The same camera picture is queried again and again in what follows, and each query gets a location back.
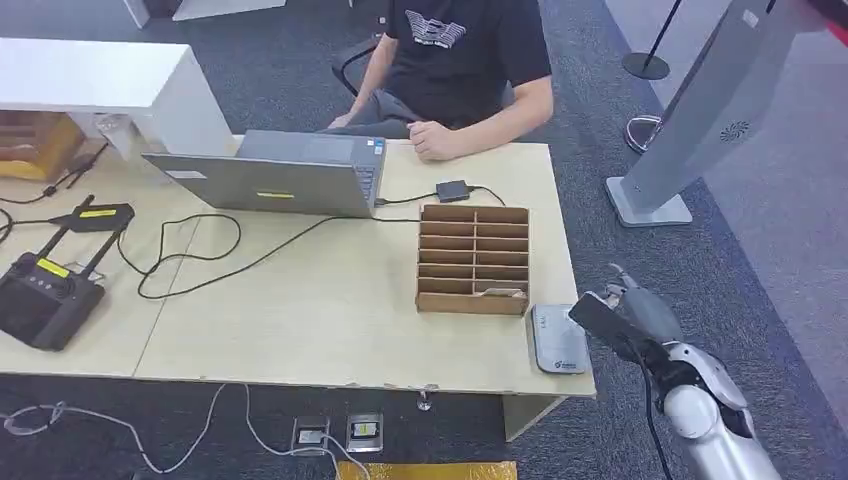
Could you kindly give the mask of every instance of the wooden organizer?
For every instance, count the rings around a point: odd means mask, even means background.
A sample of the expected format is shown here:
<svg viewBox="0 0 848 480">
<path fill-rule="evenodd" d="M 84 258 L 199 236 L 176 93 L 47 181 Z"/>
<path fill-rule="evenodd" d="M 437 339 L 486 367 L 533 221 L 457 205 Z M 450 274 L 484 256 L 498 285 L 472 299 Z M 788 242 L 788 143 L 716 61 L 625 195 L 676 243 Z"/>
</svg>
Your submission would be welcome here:
<svg viewBox="0 0 848 480">
<path fill-rule="evenodd" d="M 418 237 L 418 310 L 522 315 L 530 297 L 529 219 L 526 208 L 425 205 Z M 491 288 L 518 289 L 523 295 L 483 295 Z"/>
</svg>

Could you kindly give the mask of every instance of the hand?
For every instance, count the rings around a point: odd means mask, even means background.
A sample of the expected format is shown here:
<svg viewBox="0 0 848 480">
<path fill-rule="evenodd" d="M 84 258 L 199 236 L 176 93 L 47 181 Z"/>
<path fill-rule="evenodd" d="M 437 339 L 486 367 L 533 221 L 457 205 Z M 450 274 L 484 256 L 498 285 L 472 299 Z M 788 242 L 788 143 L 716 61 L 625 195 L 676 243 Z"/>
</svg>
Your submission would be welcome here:
<svg viewBox="0 0 848 480">
<path fill-rule="evenodd" d="M 414 122 L 407 126 L 409 139 L 421 160 L 445 161 L 465 155 L 459 132 L 439 122 Z"/>
<path fill-rule="evenodd" d="M 353 112 L 347 112 L 344 115 L 339 115 L 335 120 L 330 123 L 327 128 L 342 128 L 346 127 L 348 123 L 350 123 L 350 119 L 353 118 Z"/>
</svg>

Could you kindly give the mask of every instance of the charger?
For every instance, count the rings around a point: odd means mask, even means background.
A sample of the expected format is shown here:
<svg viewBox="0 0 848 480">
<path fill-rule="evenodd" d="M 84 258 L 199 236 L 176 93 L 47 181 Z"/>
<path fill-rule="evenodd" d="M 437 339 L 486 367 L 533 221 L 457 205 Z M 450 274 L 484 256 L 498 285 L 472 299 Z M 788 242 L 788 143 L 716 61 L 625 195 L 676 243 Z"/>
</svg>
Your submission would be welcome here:
<svg viewBox="0 0 848 480">
<path fill-rule="evenodd" d="M 442 182 L 436 184 L 436 195 L 439 197 L 439 203 L 458 202 L 471 198 L 471 188 L 465 180 Z"/>
</svg>

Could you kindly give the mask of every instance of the laptop keyboard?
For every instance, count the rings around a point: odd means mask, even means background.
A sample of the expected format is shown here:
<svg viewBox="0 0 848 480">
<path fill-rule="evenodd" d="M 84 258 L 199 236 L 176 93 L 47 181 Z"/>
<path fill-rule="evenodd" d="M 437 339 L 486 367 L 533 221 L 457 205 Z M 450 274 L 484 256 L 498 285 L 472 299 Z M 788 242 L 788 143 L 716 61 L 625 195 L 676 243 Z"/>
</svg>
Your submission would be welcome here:
<svg viewBox="0 0 848 480">
<path fill-rule="evenodd" d="M 359 186 L 366 199 L 371 198 L 371 187 L 374 185 L 374 167 L 354 167 L 356 176 L 359 178 Z"/>
</svg>

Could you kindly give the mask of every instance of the black t-shirt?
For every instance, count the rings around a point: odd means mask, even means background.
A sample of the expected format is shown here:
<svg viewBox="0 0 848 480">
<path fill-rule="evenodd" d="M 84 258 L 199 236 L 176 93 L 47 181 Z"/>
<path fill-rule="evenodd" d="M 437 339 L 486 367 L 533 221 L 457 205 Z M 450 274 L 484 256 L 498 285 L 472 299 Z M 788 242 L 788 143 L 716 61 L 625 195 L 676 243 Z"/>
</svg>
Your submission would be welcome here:
<svg viewBox="0 0 848 480">
<path fill-rule="evenodd" d="M 501 108 L 504 88 L 551 74 L 537 0 L 389 0 L 398 40 L 384 88 L 458 128 Z"/>
</svg>

